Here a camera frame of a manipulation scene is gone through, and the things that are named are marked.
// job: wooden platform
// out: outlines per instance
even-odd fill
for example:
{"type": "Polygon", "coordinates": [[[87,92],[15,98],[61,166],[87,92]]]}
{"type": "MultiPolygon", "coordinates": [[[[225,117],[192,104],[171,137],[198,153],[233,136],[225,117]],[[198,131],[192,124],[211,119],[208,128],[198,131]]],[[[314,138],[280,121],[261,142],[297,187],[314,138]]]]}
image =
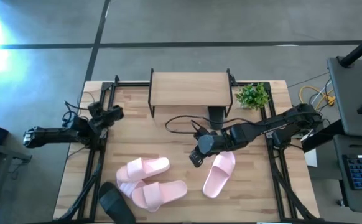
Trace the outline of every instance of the wooden platform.
{"type": "Polygon", "coordinates": [[[228,74],[215,72],[154,72],[152,106],[229,106],[228,74]]]}
{"type": "MultiPolygon", "coordinates": [[[[289,109],[291,103],[286,82],[270,81],[270,83],[276,112],[281,113],[289,109]]],[[[95,100],[98,100],[101,84],[102,82],[87,82],[85,91],[92,93],[95,100]]],[[[116,88],[114,102],[124,108],[125,117],[109,130],[102,183],[106,181],[115,183],[117,169],[138,157],[168,157],[170,169],[146,179],[147,184],[156,181],[183,180],[187,183],[188,193],[180,200],[163,205],[154,213],[140,209],[132,201],[126,199],[138,222],[271,222],[279,220],[263,136],[256,138],[244,149],[234,152],[236,167],[231,178],[216,199],[209,199],[203,195],[202,187],[214,157],[206,158],[200,168],[195,168],[188,158],[190,151],[197,144],[193,136],[172,134],[164,128],[164,123],[177,115],[207,116],[207,108],[204,106],[157,108],[155,118],[151,118],[147,95],[148,87],[116,88]]],[[[90,95],[84,94],[81,106],[87,107],[92,101],[90,95]]],[[[261,120],[259,111],[242,109],[237,103],[232,107],[228,119],[236,117],[251,121],[261,120]]],[[[204,121],[199,121],[199,123],[207,126],[204,121]]],[[[176,120],[169,127],[185,131],[192,130],[190,119],[176,120]]],[[[81,147],[80,144],[71,144],[70,153],[81,147]]],[[[291,147],[286,150],[285,156],[294,191],[302,203],[318,217],[317,203],[303,152],[291,147]]],[[[80,193],[87,158],[88,150],[82,150],[67,161],[54,218],[64,214],[80,193]]],[[[287,200],[285,194],[283,195],[285,210],[288,211],[287,200]]],[[[89,211],[90,208],[87,207],[85,216],[89,211]]],[[[110,217],[98,205],[96,222],[110,221],[110,217]]]]}

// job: concrete floor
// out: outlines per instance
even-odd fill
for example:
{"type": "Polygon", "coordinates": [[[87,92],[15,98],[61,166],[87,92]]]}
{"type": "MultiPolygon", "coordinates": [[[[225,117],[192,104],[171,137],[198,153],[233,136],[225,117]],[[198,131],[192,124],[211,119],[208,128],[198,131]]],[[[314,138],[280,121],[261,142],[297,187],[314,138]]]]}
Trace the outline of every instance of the concrete floor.
{"type": "MultiPolygon", "coordinates": [[[[1,0],[0,44],[92,44],[104,0],[1,0]]],[[[102,36],[111,42],[362,40],[362,0],[128,0],[112,1],[102,36]]],[[[148,80],[149,70],[217,72],[238,80],[286,80],[288,85],[327,71],[326,59],[354,45],[101,49],[92,80],[148,80]]],[[[63,101],[76,103],[91,49],[0,50],[0,126],[7,145],[33,155],[8,178],[0,223],[52,218],[67,144],[22,147],[25,130],[61,124],[63,101]]],[[[324,86],[328,75],[289,88],[293,104],[302,86],[324,86]]],[[[313,94],[305,92],[304,99],[313,94]]],[[[322,113],[336,121],[336,106],[322,113]]],[[[341,208],[335,180],[312,179],[321,217],[362,223],[362,213],[341,208]]]]}

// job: wooden table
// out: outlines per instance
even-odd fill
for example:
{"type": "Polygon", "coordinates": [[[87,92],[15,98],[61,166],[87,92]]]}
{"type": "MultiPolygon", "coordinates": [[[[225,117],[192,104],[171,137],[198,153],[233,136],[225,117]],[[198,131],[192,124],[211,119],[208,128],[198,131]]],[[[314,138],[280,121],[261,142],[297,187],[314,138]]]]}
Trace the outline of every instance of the wooden table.
{"type": "MultiPolygon", "coordinates": [[[[268,82],[271,83],[276,113],[288,110],[292,105],[286,82],[268,82]]],[[[86,82],[84,91],[90,92],[95,100],[98,100],[101,84],[102,82],[86,82]]],[[[188,193],[180,200],[161,206],[154,213],[138,208],[127,198],[126,202],[138,222],[271,222],[279,220],[264,136],[259,136],[244,149],[234,152],[236,167],[232,176],[219,196],[216,199],[209,199],[203,195],[202,188],[214,157],[206,158],[200,168],[195,168],[188,158],[190,151],[197,144],[193,136],[169,133],[164,128],[164,123],[174,116],[182,114],[207,116],[207,108],[166,106],[157,108],[155,118],[151,118],[147,98],[148,87],[116,87],[114,103],[123,107],[125,116],[109,130],[101,183],[106,181],[115,183],[116,171],[138,157],[168,157],[170,169],[145,181],[150,184],[156,181],[183,180],[187,183],[188,193]]],[[[81,107],[87,107],[91,102],[93,102],[92,97],[89,94],[83,94],[81,107]]],[[[235,117],[251,121],[261,120],[259,111],[242,109],[237,103],[232,107],[228,119],[235,117]]],[[[204,121],[199,121],[199,123],[208,126],[204,121]]],[[[185,131],[192,130],[190,119],[176,120],[169,127],[185,131]]],[[[80,144],[71,144],[69,153],[81,147],[80,144]]],[[[319,217],[303,152],[290,147],[285,151],[285,157],[293,190],[310,212],[319,217]]],[[[64,214],[80,193],[87,158],[88,150],[86,149],[74,154],[67,161],[54,218],[64,214]]],[[[282,198],[285,211],[288,211],[284,192],[282,198]]],[[[86,203],[86,217],[90,211],[90,200],[91,195],[86,203]]],[[[110,221],[110,217],[98,205],[96,222],[110,221]]]]}

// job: pink slipper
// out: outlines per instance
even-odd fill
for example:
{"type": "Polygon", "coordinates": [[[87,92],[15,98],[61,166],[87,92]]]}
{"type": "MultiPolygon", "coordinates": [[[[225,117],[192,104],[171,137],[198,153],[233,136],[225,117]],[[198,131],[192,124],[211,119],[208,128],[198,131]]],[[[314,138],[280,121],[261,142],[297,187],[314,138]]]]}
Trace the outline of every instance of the pink slipper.
{"type": "Polygon", "coordinates": [[[234,167],[235,156],[232,152],[219,153],[208,173],[205,185],[203,186],[203,193],[209,198],[217,197],[231,176],[234,167]]]}
{"type": "Polygon", "coordinates": [[[118,189],[126,195],[128,198],[131,198],[132,192],[140,187],[145,186],[145,182],[142,180],[138,180],[137,182],[123,183],[118,181],[118,189]]]}
{"type": "Polygon", "coordinates": [[[138,207],[156,212],[164,203],[184,197],[187,190],[187,185],[181,180],[163,184],[155,182],[134,190],[131,198],[138,207]]]}
{"type": "Polygon", "coordinates": [[[120,182],[137,182],[138,180],[160,174],[170,167],[168,158],[141,159],[138,158],[122,166],[116,173],[120,182]]]}

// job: potted plant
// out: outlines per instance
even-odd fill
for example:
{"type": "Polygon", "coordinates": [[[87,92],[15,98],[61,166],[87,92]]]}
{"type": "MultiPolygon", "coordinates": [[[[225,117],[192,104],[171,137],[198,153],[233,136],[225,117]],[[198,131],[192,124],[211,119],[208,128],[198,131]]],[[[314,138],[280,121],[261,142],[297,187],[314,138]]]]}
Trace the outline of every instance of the potted plant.
{"type": "Polygon", "coordinates": [[[259,109],[263,108],[269,101],[269,96],[263,83],[258,83],[256,87],[253,84],[245,85],[239,88],[239,93],[235,94],[242,108],[259,109]]]}

